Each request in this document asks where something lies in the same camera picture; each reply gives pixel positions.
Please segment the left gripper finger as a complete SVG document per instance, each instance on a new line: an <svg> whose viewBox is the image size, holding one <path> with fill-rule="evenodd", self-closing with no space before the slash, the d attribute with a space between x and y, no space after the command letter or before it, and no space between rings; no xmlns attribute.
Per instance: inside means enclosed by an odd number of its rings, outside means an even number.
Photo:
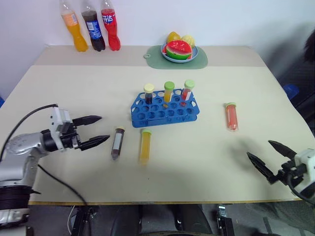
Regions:
<svg viewBox="0 0 315 236"><path fill-rule="evenodd" d="M81 151L88 150L88 149L94 148L94 147L104 143L109 138L110 138L110 135L95 136L95 137L90 138L89 140L87 140L85 142L80 143L78 148Z"/></svg>
<svg viewBox="0 0 315 236"><path fill-rule="evenodd" d="M80 118L75 118L75 119L72 120L72 123L75 126L89 125L89 124L97 122L100 119L102 119L101 116L90 115L90 116L84 116L84 117L80 117Z"/></svg>

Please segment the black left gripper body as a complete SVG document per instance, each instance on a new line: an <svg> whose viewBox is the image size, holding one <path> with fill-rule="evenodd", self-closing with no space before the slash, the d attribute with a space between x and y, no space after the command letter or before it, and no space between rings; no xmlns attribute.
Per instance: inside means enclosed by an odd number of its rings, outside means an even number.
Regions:
<svg viewBox="0 0 315 236"><path fill-rule="evenodd" d="M64 122L58 126L59 138L64 148L77 149L80 147L80 136L76 129L77 127L73 122Z"/></svg>

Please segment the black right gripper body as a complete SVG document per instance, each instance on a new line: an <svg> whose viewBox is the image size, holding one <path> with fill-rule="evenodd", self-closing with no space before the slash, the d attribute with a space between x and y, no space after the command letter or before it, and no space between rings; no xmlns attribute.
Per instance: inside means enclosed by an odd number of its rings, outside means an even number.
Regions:
<svg viewBox="0 0 315 236"><path fill-rule="evenodd" d="M305 164L295 165L295 161L287 161L282 164L282 169L278 170L278 173L274 175L271 173L267 180L270 184L274 184L277 181L282 182L284 185L288 185L288 180L291 180L291 185L296 187L303 180L303 175L307 172Z"/></svg>

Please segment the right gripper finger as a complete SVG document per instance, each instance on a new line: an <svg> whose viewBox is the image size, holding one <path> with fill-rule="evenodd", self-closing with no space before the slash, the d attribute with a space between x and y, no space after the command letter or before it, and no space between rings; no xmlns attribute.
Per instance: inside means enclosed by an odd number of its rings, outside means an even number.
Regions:
<svg viewBox="0 0 315 236"><path fill-rule="evenodd" d="M294 159L296 152L291 150L289 147L283 145L282 143L268 140L268 143L282 156L287 157L289 159Z"/></svg>
<svg viewBox="0 0 315 236"><path fill-rule="evenodd" d="M274 174L271 170L269 170L265 163L258 158L257 156L251 154L250 152L247 152L247 156L251 163L254 165L254 167L264 176L266 177L268 182L274 182Z"/></svg>

